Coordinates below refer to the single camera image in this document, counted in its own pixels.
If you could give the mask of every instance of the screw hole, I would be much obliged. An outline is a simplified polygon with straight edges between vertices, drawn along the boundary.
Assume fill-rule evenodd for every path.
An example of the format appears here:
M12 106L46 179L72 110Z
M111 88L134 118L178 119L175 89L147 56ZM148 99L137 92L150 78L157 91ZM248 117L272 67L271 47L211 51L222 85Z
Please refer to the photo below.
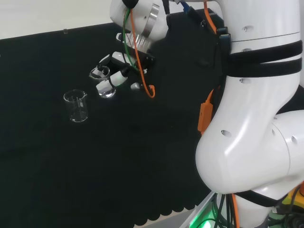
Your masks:
M291 137L291 141L293 142L294 145L298 144L298 142L294 136Z
M222 130L221 133L222 133L223 136L226 136L226 137L231 137L232 136L232 134L229 131Z
M249 78L241 78L239 81L243 84L250 84L251 83L251 80Z

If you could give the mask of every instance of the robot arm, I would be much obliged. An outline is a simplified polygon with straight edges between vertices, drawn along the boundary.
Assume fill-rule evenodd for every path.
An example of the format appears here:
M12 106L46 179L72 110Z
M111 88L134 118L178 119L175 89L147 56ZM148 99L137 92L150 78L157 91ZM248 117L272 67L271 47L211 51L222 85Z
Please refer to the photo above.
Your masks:
M215 192L251 191L279 200L304 180L304 153L300 153L304 151L304 112L275 116L297 90L300 70L284 74L271 68L269 62L282 69L299 62L300 53L289 57L282 51L282 57L274 54L277 47L294 46L301 40L299 0L288 4L286 0L217 2L231 35L230 57L239 59L234 70L224 66L225 91L197 146L197 169ZM168 30L161 6L161 0L139 0L133 10L136 33L150 42L164 38ZM111 19L120 26L125 9L121 0L112 1ZM126 26L131 30L130 22ZM254 60L260 53L270 53L270 60ZM243 67L244 59L251 59L247 68ZM276 73L259 71L262 67ZM242 197L237 197L237 204L241 227L260 225L270 212L269 207Z

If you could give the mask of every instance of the glass beaker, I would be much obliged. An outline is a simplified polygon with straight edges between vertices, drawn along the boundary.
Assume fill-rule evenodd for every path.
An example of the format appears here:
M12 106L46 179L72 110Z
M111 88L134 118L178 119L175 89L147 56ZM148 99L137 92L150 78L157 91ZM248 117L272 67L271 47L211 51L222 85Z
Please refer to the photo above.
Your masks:
M66 103L71 121L80 123L88 118L86 96L87 94L84 91L78 89L68 91L64 94L63 99Z
M102 81L108 80L110 76L110 69L107 66L100 66L99 68L96 67L89 74L89 77L95 86ZM99 94L99 96L101 98L111 98L115 93L116 89L111 88L109 91Z

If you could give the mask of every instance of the black cloth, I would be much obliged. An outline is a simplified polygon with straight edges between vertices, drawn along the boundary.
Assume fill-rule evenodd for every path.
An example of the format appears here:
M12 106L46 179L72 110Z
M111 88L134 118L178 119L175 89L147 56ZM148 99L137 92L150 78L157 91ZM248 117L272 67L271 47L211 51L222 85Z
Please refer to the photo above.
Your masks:
M216 39L171 19L152 48L154 100L127 84L103 100L90 84L98 61L122 50L114 24L0 40L1 228L130 228L206 197L195 149L200 104L221 74L201 64L213 65ZM72 89L88 93L84 124L67 119Z

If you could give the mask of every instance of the black strap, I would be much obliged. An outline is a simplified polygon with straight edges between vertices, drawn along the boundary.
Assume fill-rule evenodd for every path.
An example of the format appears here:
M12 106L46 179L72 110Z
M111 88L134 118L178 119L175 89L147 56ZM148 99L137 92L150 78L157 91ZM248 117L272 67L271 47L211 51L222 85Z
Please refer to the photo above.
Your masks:
M291 75L302 69L302 58L263 64L227 64L226 73L230 77L273 77Z
M256 193L256 192L252 191L252 190L238 192L238 193L235 193L235 195L237 195L239 197L242 197L243 199L246 199L246 200L248 200L250 202L253 202L255 204L258 204L260 206L266 207L266 208L277 206L287 196L286 195L283 198L281 198L279 200L276 200L276 199L269 198L267 196L263 196L259 193Z
M303 42L299 40L295 43L277 47L231 54L227 63L240 65L273 62L300 55L302 50Z
M111 76L109 76L109 83L112 86L112 88L115 88L115 86L113 85L112 81L111 81Z

